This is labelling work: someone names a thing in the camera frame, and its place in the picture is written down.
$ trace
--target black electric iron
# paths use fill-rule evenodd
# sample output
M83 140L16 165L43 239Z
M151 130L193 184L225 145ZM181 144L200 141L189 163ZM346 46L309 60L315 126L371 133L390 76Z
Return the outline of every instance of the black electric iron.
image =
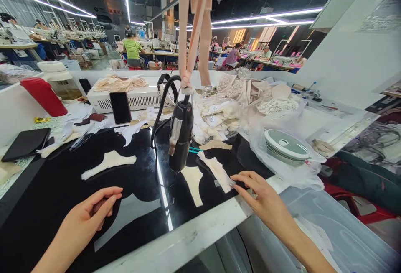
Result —
M173 84L174 81L181 81L180 76L174 75L167 80L167 83L164 87L163 96L160 103L159 113L157 114L154 128L152 129L152 135L150 138L150 146L153 146L153 141L157 134L159 128L162 128L168 120L163 122L159 127L157 127L159 123L160 116L163 112L163 107L165 104L166 96L168 93L169 87ZM170 120L170 147L168 150L169 156L169 165L170 168L175 171L181 171L187 162L187 157L189 153L189 147L191 144L191 136L192 136L192 128L193 128L193 109L192 104L189 102L189 95L185 95L183 101L175 101L175 108L173 111L173 116Z

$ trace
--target woman in green shirt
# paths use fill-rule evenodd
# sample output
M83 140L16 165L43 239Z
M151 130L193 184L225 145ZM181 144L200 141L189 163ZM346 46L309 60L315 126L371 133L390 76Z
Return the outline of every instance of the woman in green shirt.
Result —
M134 35L131 31L125 33L127 39L124 40L124 52L127 53L127 63L130 66L145 67L145 61L139 56L139 53L144 54L145 50L139 44L138 41L134 39Z

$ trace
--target black smartphone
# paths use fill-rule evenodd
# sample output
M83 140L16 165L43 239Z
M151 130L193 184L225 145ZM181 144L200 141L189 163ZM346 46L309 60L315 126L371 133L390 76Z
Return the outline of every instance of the black smartphone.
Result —
M126 92L111 92L110 101L116 124L131 121L131 110L129 109L128 97Z

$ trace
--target black table surface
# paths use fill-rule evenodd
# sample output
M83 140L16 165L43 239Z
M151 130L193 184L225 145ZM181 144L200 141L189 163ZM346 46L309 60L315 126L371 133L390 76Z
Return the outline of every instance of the black table surface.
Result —
M106 218L102 230L68 272L92 272L171 231L168 219L175 229L237 195L235 190L225 194L220 186L216 187L207 166L196 154L189 153L187 166L199 166L203 173L199 184L203 206L195 207L184 177L169 168L169 133L170 128L165 126L156 136L157 162L156 151L150 148L149 129L135 134L125 148L123 136L107 130L74 151L68 150L69 143L47 159L35 159L0 200L0 272L30 272L69 210L104 187L122 187L122 199L132 193L142 201L160 199L161 207L126 225L95 252L94 241L106 232L119 211L120 200L117 201L113 215ZM266 179L273 175L242 136L238 134L226 142L233 146L232 150L210 149L204 153L207 158L216 157L228 175L243 170L256 171ZM81 180L82 173L99 165L104 154L113 150L125 157L136 155L137 161Z

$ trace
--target red bottle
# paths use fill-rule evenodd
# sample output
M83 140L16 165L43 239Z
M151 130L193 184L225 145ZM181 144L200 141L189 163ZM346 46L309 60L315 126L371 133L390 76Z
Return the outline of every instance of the red bottle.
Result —
M67 109L51 88L51 85L41 78L26 78L21 80L21 86L47 111L50 116L63 116Z

